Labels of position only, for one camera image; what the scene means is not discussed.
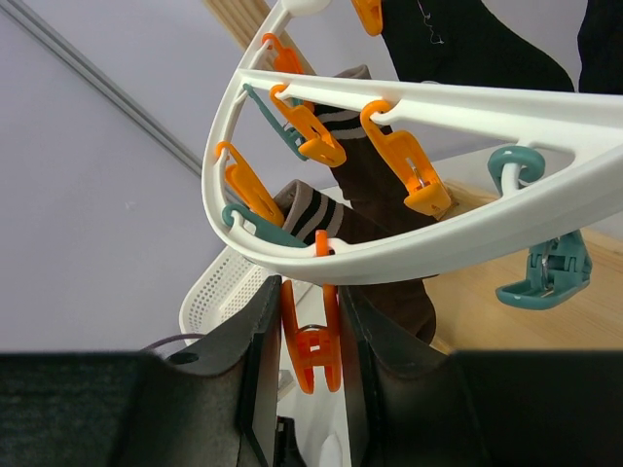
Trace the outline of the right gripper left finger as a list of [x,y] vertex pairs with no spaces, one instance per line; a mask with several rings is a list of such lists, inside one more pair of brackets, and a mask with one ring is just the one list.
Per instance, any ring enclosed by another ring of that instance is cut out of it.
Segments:
[[5,353],[5,466],[269,466],[280,358],[279,276],[188,347]]

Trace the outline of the white round clip hanger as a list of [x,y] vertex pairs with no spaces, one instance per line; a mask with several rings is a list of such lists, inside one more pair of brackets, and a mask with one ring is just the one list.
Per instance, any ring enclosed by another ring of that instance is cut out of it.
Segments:
[[[228,84],[208,136],[202,200],[211,227],[254,264],[285,277],[279,309],[306,393],[321,367],[346,373],[346,296],[360,284],[384,311],[407,311],[430,340],[423,281],[527,249],[524,279],[504,304],[546,310],[591,281],[581,230],[622,208],[622,5],[591,1],[573,84],[549,55],[480,1],[357,1],[382,35],[398,78],[360,66],[308,74],[281,44],[295,17],[322,1],[279,1]],[[451,192],[411,120],[498,138],[488,160],[498,198],[450,217]]]

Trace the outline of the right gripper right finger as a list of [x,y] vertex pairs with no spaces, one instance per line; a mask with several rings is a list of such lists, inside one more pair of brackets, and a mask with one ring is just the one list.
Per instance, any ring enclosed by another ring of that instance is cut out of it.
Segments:
[[618,466],[618,350],[445,355],[339,290],[355,466]]

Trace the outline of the brown sock with stripes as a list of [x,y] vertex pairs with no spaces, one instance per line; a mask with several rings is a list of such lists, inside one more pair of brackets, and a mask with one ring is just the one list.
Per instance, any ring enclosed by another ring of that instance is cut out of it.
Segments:
[[[315,242],[318,230],[348,244],[359,244],[436,223],[431,216],[397,206],[393,199],[358,201],[350,208],[301,180],[288,183],[275,196],[275,203],[284,216],[282,228],[307,245]],[[420,341],[432,342],[436,312],[420,279],[364,285],[359,290],[378,312]]]

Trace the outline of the black sock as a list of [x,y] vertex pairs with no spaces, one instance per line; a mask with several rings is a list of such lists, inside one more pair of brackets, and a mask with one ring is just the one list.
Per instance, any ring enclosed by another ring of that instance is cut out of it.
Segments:
[[384,1],[382,35],[399,80],[573,92],[565,69],[481,1]]
[[579,91],[622,94],[622,0],[588,0],[577,36]]

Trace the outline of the dark brown small sock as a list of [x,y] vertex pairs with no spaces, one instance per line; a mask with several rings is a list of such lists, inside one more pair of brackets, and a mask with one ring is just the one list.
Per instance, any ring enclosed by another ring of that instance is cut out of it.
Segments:
[[337,237],[362,243],[434,225],[438,220],[404,204],[406,188],[377,152],[357,112],[325,104],[314,114],[346,152],[345,163],[332,174],[350,207],[344,211]]

